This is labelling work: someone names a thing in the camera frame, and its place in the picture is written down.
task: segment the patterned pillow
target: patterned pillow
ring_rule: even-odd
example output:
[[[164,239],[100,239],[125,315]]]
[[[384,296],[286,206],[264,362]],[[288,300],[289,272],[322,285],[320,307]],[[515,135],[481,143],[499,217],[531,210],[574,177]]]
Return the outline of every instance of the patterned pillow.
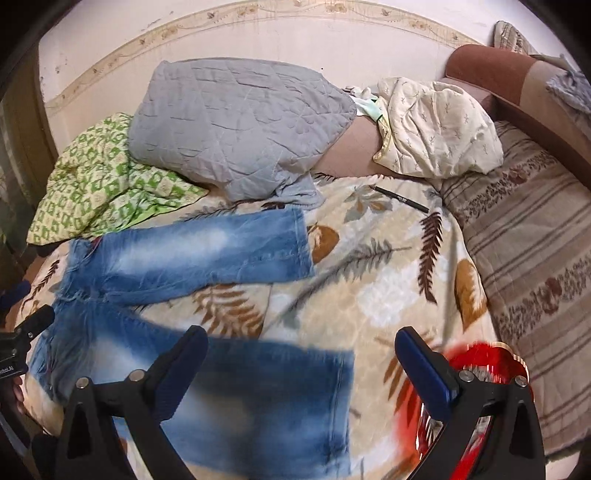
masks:
[[[47,245],[123,230],[207,194],[172,171],[134,161],[131,116],[116,113],[78,135],[47,181],[27,242]]]
[[[500,338],[530,369],[546,454],[591,426],[591,192],[508,122],[505,160],[443,182]]]
[[[493,36],[493,46],[503,50],[511,50],[523,55],[532,55],[538,53],[531,46],[525,37],[513,25],[502,20],[495,24],[495,34]]]

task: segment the gray quilted pillow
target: gray quilted pillow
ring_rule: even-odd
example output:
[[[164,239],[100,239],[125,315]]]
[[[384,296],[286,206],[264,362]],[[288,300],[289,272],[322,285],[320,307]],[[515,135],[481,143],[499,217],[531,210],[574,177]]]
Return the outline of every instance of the gray quilted pillow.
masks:
[[[138,161],[218,185],[231,201],[323,201],[309,170],[353,122],[349,95],[266,60],[162,62],[129,129]]]

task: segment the blue gripper pad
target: blue gripper pad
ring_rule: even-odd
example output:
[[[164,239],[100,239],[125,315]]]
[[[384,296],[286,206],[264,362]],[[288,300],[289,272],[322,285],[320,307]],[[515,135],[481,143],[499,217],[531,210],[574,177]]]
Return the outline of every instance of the blue gripper pad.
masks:
[[[13,288],[5,291],[0,296],[0,312],[7,312],[16,304],[19,300],[29,295],[31,291],[31,284],[27,280],[23,280]]]
[[[207,333],[193,325],[150,367],[147,387],[153,391],[152,415],[156,421],[168,420],[174,415],[205,360],[207,346]]]
[[[435,420],[448,421],[459,386],[447,360],[433,352],[412,327],[398,331],[394,349],[429,415]]]

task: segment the light green fabric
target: light green fabric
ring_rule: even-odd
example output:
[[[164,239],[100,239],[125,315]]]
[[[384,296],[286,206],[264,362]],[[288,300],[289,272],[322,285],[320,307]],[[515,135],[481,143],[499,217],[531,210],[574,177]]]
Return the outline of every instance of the light green fabric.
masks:
[[[375,103],[375,100],[377,100],[378,97],[375,95],[372,96],[375,97],[375,99],[372,98],[366,100],[351,95],[351,100],[353,100],[357,106],[357,116],[368,116],[371,120],[377,122],[383,113],[380,110],[379,105]]]
[[[172,171],[134,161],[130,115],[116,113],[74,139],[56,162],[27,242],[93,238],[171,212],[207,194]]]

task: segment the blue jeans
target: blue jeans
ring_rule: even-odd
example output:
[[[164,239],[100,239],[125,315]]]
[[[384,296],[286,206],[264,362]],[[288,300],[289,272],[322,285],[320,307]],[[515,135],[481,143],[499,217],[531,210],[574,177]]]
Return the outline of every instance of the blue jeans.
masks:
[[[30,372],[62,404],[80,377],[94,383],[147,369],[183,332],[126,308],[211,283],[308,277],[296,209],[190,220],[72,242],[56,321]],[[200,372],[164,432],[187,462],[261,479],[346,476],[353,354],[211,338]]]

